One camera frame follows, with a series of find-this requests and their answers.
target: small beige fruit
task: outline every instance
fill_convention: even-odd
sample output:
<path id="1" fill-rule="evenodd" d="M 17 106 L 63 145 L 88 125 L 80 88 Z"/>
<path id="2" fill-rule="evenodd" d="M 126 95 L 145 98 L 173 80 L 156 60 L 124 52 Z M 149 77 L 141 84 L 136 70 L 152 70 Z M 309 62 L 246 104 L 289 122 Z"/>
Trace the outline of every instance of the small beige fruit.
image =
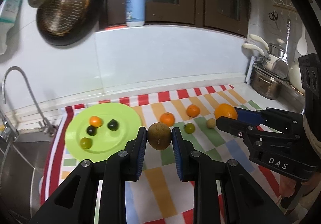
<path id="1" fill-rule="evenodd" d="M 147 130 L 147 140 L 156 150 L 165 150 L 172 142 L 170 128 L 162 122 L 152 124 Z"/>
<path id="2" fill-rule="evenodd" d="M 216 126 L 216 120 L 214 118 L 210 118 L 206 122 L 206 126 L 210 129 L 214 129 Z"/>

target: plate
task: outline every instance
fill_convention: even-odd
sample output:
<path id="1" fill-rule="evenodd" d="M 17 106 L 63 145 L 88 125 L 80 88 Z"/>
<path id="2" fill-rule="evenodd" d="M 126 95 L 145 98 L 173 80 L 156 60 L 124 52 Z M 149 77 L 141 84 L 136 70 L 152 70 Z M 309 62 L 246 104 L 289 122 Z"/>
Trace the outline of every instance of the plate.
<path id="1" fill-rule="evenodd" d="M 97 128 L 95 136 L 90 136 L 86 132 L 91 116 L 98 116 L 103 120 L 103 125 Z M 107 123 L 112 119 L 118 122 L 117 131 L 111 131 L 107 127 Z M 78 161 L 84 159 L 93 162 L 103 161 L 123 150 L 128 141 L 136 139 L 141 125 L 139 115 L 127 105 L 112 102 L 97 104 L 73 118 L 66 130 L 65 144 L 70 154 Z M 90 149 L 84 150 L 80 147 L 80 140 L 84 137 L 92 139 Z"/>

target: human hand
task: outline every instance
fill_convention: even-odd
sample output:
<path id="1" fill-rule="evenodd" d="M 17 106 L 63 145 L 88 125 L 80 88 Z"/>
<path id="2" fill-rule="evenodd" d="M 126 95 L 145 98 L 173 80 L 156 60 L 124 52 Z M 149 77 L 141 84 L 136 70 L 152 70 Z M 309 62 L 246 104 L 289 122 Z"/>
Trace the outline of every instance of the human hand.
<path id="1" fill-rule="evenodd" d="M 309 192 L 314 190 L 316 186 L 321 181 L 321 173 L 316 172 L 312 175 L 311 179 L 309 179 L 307 182 L 302 182 L 303 186 L 309 186 Z M 283 175 L 280 176 L 280 188 L 279 192 L 283 197 L 291 197 L 294 193 L 296 181 L 293 179 L 290 179 L 288 177 L 285 177 Z"/>

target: orange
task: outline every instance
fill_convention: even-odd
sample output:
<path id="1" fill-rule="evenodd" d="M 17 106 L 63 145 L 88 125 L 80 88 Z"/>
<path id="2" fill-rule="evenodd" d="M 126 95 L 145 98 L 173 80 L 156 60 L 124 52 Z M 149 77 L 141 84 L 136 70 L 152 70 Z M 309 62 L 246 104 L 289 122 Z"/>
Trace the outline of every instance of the orange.
<path id="1" fill-rule="evenodd" d="M 189 117 L 196 117 L 197 115 L 200 114 L 200 108 L 198 108 L 195 104 L 191 104 L 190 106 L 187 107 L 186 109 L 186 114 Z"/>
<path id="2" fill-rule="evenodd" d="M 170 112 L 165 112 L 161 115 L 159 121 L 165 123 L 168 127 L 172 127 L 175 123 L 175 117 Z"/>
<path id="3" fill-rule="evenodd" d="M 100 119 L 98 116 L 91 116 L 89 119 L 89 124 L 98 128 L 102 126 L 102 119 Z"/>
<path id="4" fill-rule="evenodd" d="M 238 114 L 237 114 L 235 108 L 232 105 L 227 104 L 227 103 L 219 104 L 215 108 L 214 116 L 215 116 L 216 119 L 218 119 L 221 116 L 229 117 L 229 118 L 232 118 L 232 119 L 235 119 L 235 120 L 238 119 Z"/>

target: kitchen sink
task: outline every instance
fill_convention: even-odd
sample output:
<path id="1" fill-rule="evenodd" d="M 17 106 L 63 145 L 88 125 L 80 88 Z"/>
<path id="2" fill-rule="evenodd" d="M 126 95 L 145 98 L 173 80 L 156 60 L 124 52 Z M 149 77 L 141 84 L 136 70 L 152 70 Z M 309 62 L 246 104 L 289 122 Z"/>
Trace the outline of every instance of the kitchen sink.
<path id="1" fill-rule="evenodd" d="M 52 140 L 43 132 L 33 132 L 0 143 L 0 198 L 23 224 L 40 207 L 40 183 Z"/>

